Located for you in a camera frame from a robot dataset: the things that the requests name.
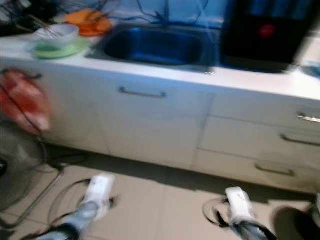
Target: orange container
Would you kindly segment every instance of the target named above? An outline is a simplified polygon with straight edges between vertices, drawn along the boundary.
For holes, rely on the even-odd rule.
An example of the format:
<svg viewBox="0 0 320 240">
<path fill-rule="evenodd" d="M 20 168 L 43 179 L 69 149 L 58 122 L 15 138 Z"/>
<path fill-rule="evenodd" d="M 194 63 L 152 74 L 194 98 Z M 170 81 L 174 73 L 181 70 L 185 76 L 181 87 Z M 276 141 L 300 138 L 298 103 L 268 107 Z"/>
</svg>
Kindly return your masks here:
<svg viewBox="0 0 320 240">
<path fill-rule="evenodd" d="M 112 29 L 112 24 L 100 11 L 83 9 L 65 17 L 69 24 L 79 27 L 81 36 L 97 36 L 104 34 Z"/>
</svg>

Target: white countertop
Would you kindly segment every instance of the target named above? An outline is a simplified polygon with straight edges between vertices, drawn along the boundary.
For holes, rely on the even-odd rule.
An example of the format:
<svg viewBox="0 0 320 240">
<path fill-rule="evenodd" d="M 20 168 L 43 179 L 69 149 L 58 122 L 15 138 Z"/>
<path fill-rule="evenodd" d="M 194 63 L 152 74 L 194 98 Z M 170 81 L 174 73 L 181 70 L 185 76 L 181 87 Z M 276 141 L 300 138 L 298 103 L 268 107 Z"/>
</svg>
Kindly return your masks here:
<svg viewBox="0 0 320 240">
<path fill-rule="evenodd" d="M 97 73 L 108 73 L 111 77 L 130 79 L 153 78 L 155 81 L 193 84 L 208 90 L 243 90 L 272 95 L 302 98 L 320 101 L 320 79 L 304 74 L 300 69 L 290 73 L 259 73 L 235 70 L 224 67 L 213 67 L 213 75 L 199 72 L 173 70 L 142 64 L 85 58 L 85 50 L 74 56 L 55 60 L 40 60 L 31 53 L 34 44 L 29 35 L 0 38 L 0 61 L 6 59 L 21 61 L 39 61 L 53 65 L 64 65 L 95 70 Z"/>
</svg>

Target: red bag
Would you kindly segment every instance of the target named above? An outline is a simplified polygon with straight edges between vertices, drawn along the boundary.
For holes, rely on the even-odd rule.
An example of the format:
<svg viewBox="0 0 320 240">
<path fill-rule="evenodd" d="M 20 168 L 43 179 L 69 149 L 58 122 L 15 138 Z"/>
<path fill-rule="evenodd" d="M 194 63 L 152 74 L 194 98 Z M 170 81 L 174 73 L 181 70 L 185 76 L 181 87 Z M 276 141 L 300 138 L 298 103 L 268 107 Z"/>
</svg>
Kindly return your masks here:
<svg viewBox="0 0 320 240">
<path fill-rule="evenodd" d="M 50 129 L 50 108 L 45 93 L 17 69 L 0 78 L 0 109 L 25 131 L 41 135 Z"/>
</svg>

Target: drawer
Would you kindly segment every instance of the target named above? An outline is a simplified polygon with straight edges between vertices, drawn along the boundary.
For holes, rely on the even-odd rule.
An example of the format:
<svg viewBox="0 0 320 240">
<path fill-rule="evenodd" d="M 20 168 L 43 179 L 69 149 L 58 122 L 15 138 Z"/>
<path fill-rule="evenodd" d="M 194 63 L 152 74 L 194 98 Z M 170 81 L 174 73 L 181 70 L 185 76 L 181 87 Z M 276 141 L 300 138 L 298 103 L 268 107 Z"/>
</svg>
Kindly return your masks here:
<svg viewBox="0 0 320 240">
<path fill-rule="evenodd" d="M 267 162 L 320 166 L 320 147 L 315 145 L 320 146 L 320 133 L 209 117 L 199 148 Z"/>
<path fill-rule="evenodd" d="M 267 97 L 220 94 L 215 97 L 209 114 L 320 132 L 320 102 L 302 103 L 299 99 L 290 99 L 281 101 Z"/>
<path fill-rule="evenodd" d="M 219 177 L 306 193 L 317 192 L 316 172 L 300 165 L 264 162 L 198 150 L 193 170 Z"/>
</svg>

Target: stainless steel sink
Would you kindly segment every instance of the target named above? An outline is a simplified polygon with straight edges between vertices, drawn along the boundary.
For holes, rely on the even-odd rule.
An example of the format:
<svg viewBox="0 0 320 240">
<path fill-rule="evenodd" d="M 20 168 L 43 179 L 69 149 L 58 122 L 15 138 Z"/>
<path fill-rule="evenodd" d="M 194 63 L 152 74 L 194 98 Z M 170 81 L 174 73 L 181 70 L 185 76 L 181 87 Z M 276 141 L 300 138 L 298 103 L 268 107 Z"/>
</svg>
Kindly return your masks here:
<svg viewBox="0 0 320 240">
<path fill-rule="evenodd" d="M 206 72 L 214 55 L 214 44 L 203 30 L 121 25 L 86 57 Z"/>
</svg>

